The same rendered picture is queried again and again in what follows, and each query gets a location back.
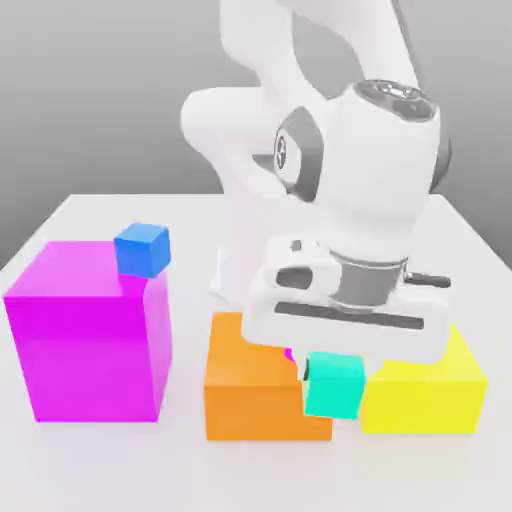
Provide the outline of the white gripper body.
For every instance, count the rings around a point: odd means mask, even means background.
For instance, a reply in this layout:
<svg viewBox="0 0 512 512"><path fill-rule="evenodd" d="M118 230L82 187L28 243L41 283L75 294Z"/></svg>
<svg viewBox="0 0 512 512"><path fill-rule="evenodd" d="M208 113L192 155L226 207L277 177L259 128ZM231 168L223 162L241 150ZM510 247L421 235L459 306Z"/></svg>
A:
<svg viewBox="0 0 512 512"><path fill-rule="evenodd" d="M249 343L381 361L436 363L450 332L446 301L426 288L398 288L387 304L367 311L261 296L242 316Z"/></svg>

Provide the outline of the small teal cube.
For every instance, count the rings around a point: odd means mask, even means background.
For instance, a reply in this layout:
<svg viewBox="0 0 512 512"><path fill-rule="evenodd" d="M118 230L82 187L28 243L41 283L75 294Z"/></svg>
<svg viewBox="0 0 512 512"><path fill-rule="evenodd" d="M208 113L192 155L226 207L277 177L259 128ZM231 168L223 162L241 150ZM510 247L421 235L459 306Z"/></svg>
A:
<svg viewBox="0 0 512 512"><path fill-rule="evenodd" d="M361 356L312 352L303 382L306 416L357 420L366 386Z"/></svg>

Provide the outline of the small blue cube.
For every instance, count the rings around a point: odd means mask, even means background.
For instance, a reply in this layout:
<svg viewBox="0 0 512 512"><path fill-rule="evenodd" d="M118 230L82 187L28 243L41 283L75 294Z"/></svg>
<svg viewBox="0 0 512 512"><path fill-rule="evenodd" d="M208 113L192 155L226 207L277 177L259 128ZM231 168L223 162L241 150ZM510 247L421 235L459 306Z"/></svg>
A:
<svg viewBox="0 0 512 512"><path fill-rule="evenodd" d="M171 261L167 226L134 222L114 238L120 274L156 277Z"/></svg>

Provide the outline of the large orange box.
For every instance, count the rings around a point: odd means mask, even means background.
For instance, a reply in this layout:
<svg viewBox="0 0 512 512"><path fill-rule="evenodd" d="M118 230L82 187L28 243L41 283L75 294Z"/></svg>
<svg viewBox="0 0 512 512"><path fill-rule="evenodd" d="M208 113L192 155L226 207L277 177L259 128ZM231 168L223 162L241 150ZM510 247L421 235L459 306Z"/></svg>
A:
<svg viewBox="0 0 512 512"><path fill-rule="evenodd" d="M242 316L212 316L204 376L209 441L312 441L332 439L332 421L303 412L296 365L283 347L248 343Z"/></svg>

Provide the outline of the large yellow box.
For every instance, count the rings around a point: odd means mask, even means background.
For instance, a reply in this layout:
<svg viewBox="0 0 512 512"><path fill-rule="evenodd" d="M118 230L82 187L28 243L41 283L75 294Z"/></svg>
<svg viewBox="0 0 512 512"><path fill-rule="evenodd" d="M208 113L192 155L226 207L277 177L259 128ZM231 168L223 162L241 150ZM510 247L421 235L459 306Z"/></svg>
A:
<svg viewBox="0 0 512 512"><path fill-rule="evenodd" d="M456 327L433 365L387 361L367 380L360 422L366 434L471 434L488 379Z"/></svg>

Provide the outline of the large magenta box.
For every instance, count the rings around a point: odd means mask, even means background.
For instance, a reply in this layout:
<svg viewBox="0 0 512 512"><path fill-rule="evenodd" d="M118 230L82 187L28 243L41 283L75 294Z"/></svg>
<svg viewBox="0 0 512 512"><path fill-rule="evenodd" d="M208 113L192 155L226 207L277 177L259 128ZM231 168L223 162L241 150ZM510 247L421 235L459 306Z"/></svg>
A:
<svg viewBox="0 0 512 512"><path fill-rule="evenodd" d="M167 275L122 275L109 241L51 241L4 296L39 422L155 422L172 359Z"/></svg>

